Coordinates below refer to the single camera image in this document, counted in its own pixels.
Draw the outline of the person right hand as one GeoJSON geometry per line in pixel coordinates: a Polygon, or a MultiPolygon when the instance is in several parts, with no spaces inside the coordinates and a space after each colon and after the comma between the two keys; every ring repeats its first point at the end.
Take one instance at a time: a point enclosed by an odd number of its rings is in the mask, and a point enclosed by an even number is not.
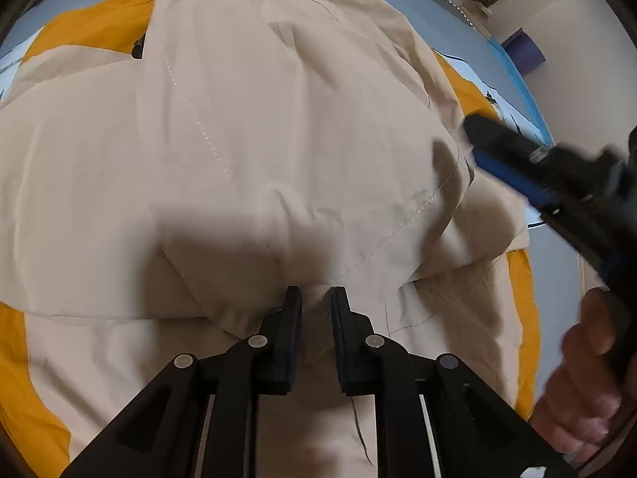
{"type": "Polygon", "coordinates": [[[579,321],[561,342],[563,360],[547,380],[530,425],[559,453],[587,460],[634,412],[631,392],[617,384],[606,354],[616,342],[612,297],[587,291],[579,321]]]}

